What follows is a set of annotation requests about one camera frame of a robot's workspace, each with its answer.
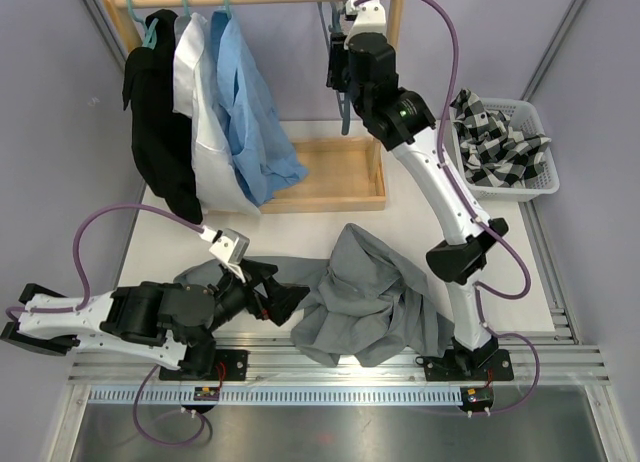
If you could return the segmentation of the teal hanger of white shirt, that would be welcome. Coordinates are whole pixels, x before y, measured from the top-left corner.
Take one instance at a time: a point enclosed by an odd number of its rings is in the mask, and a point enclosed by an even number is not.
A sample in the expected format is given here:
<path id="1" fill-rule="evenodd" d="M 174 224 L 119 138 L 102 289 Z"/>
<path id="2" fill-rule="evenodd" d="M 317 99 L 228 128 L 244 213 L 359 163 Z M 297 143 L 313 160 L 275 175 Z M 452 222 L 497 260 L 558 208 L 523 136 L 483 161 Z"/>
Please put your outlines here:
<path id="1" fill-rule="evenodd" d="M 191 17 L 191 9 L 188 0 L 181 0 L 184 16 L 187 18 Z"/>

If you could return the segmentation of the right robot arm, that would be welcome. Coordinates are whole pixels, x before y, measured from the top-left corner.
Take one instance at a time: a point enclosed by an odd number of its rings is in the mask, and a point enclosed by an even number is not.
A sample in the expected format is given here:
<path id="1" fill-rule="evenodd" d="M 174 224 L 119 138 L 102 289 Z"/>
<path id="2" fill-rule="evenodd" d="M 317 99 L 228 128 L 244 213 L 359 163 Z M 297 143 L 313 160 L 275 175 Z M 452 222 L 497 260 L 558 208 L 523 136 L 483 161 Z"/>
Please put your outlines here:
<path id="1" fill-rule="evenodd" d="M 495 238 L 507 233 L 506 221 L 490 218 L 448 171 L 451 159 L 437 147 L 436 119 L 419 94 L 400 87 L 396 53 L 384 35 L 331 34 L 327 85 L 346 95 L 367 131 L 410 173 L 434 211 L 444 239 L 426 261 L 445 283 L 454 315 L 453 346 L 441 361 L 465 379 L 478 377 L 489 368 L 498 342 L 482 326 L 474 285 Z"/>

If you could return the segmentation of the teal hanger of black shirt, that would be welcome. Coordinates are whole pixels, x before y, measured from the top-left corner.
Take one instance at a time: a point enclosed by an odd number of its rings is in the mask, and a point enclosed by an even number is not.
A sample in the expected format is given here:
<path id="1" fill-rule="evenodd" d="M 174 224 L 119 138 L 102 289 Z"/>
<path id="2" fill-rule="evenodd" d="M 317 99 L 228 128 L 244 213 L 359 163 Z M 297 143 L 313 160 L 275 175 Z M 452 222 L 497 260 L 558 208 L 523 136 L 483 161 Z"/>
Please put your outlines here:
<path id="1" fill-rule="evenodd" d="M 158 20 L 154 18 L 151 23 L 147 23 L 145 20 L 138 17 L 133 7 L 133 0 L 126 0 L 126 8 L 131 19 L 143 29 L 144 39 L 142 40 L 142 47 L 154 49 L 157 44 L 156 26 Z"/>

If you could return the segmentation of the aluminium mounting rail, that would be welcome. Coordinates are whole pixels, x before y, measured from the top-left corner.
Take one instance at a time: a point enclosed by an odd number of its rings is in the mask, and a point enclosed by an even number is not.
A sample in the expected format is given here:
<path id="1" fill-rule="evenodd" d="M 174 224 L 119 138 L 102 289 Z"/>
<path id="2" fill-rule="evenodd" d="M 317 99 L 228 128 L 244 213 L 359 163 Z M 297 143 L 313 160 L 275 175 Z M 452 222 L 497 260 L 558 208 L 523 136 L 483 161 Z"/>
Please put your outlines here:
<path id="1" fill-rule="evenodd" d="M 83 387 L 94 403 L 133 402 L 141 391 L 145 404 L 198 405 L 419 405 L 454 406 L 461 402 L 462 380 L 433 381 L 417 355 L 404 350 L 383 364 L 364 368 L 345 357 L 335 368 L 321 366 L 283 338 L 222 337 L 225 348 L 247 351 L 246 364 L 229 364 L 243 380 L 227 376 L 216 381 L 162 381 L 149 372 L 151 364 L 124 355 L 88 352 L 72 362 L 67 382 Z M 609 384 L 599 349 L 569 339 L 545 340 L 531 351 L 518 340 L 504 343 L 510 353 L 517 395 L 530 387 Z"/>

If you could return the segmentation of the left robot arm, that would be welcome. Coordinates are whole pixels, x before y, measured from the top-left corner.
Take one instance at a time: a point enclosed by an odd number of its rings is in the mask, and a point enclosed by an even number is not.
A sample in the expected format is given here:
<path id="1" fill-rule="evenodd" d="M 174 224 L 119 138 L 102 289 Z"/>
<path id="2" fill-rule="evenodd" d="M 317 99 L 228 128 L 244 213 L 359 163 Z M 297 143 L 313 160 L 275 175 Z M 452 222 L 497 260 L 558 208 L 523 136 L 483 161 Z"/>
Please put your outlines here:
<path id="1" fill-rule="evenodd" d="M 277 326 L 309 294 L 281 284 L 273 264 L 244 260 L 237 276 L 222 269 L 207 286 L 143 282 L 88 301 L 66 298 L 38 284 L 21 295 L 21 314 L 6 323 L 3 341 L 64 356 L 72 350 L 134 355 L 161 368 L 163 380 L 215 380 L 222 375 L 214 333 L 243 311 Z"/>

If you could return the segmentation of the wooden clothes rack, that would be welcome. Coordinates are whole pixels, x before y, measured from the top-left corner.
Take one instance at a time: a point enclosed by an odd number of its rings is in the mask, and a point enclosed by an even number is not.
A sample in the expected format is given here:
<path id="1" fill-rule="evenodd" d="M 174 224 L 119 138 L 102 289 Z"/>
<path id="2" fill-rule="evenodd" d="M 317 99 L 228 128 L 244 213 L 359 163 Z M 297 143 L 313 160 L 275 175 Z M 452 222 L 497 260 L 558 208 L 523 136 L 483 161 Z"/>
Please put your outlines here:
<path id="1" fill-rule="evenodd" d="M 121 41 L 131 51 L 142 44 L 134 8 L 216 6 L 223 0 L 101 0 Z M 230 0 L 233 6 L 297 4 L 340 0 Z M 382 210 L 386 204 L 381 145 L 372 136 L 340 136 L 332 132 L 313 138 L 309 133 L 293 141 L 309 175 L 301 183 L 276 193 L 261 207 L 264 214 L 353 212 Z"/>

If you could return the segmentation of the grey shirt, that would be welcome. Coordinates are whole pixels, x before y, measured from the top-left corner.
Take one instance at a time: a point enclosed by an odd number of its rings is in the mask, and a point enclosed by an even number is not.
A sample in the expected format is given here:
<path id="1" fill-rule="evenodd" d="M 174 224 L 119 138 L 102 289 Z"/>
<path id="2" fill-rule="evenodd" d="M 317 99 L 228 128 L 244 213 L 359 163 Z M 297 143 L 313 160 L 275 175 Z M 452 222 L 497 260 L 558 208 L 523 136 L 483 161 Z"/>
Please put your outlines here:
<path id="1" fill-rule="evenodd" d="M 258 260 L 277 266 L 278 282 L 309 287 L 290 340 L 326 367 L 346 355 L 375 367 L 405 348 L 439 358 L 451 342 L 454 325 L 437 311 L 426 274 L 356 224 L 344 226 L 327 259 Z"/>

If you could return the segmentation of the light blue shirt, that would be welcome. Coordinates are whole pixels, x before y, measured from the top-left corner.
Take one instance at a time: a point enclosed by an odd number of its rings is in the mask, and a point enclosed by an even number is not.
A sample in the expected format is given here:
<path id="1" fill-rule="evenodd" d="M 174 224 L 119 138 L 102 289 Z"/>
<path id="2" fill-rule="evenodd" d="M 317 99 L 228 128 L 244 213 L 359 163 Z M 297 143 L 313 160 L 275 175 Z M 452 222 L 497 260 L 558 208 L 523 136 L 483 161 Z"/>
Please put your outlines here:
<path id="1" fill-rule="evenodd" d="M 211 17 L 211 50 L 225 133 L 247 198 L 261 206 L 303 181 L 308 170 L 284 132 L 271 92 L 233 16 Z"/>

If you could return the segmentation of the black white checkered shirt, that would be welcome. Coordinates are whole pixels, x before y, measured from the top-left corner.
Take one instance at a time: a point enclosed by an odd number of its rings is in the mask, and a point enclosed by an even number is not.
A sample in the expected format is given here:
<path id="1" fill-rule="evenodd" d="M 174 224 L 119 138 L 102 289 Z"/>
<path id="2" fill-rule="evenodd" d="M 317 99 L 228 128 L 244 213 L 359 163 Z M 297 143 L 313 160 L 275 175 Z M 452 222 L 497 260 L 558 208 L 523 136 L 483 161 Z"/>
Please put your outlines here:
<path id="1" fill-rule="evenodd" d="M 542 174 L 551 142 L 543 132 L 515 128 L 511 116 L 486 108 L 467 88 L 460 90 L 450 107 L 469 183 L 507 188 Z"/>

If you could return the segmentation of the teal hanger of blue shirt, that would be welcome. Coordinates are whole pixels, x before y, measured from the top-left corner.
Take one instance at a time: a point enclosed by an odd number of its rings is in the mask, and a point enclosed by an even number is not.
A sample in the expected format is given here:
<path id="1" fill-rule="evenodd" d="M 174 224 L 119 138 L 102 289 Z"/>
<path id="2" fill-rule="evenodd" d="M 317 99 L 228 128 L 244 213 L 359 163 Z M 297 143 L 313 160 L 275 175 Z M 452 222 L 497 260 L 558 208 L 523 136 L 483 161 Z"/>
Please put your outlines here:
<path id="1" fill-rule="evenodd" d="M 231 19 L 233 17 L 233 11 L 231 9 L 230 0 L 223 0 L 223 5 L 224 5 L 224 10 L 225 10 L 225 13 L 226 13 L 227 17 L 229 19 Z"/>

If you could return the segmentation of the blue-grey hanger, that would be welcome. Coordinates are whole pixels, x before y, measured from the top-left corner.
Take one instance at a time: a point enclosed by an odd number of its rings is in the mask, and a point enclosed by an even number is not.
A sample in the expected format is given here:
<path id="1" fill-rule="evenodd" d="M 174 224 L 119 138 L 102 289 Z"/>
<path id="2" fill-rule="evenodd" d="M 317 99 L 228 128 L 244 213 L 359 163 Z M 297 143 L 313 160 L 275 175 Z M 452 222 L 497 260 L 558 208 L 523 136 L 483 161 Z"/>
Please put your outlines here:
<path id="1" fill-rule="evenodd" d="M 317 9 L 319 13 L 319 19 L 322 26 L 323 37 L 327 49 L 327 54 L 331 53 L 331 38 L 333 34 L 337 34 L 342 31 L 341 26 L 341 8 L 335 1 L 329 2 L 331 8 L 331 23 L 328 24 L 325 20 L 323 3 L 317 2 Z M 347 136 L 350 130 L 351 123 L 351 105 L 346 94 L 341 94 L 335 90 L 336 101 L 338 105 L 339 114 L 342 120 L 341 134 Z"/>

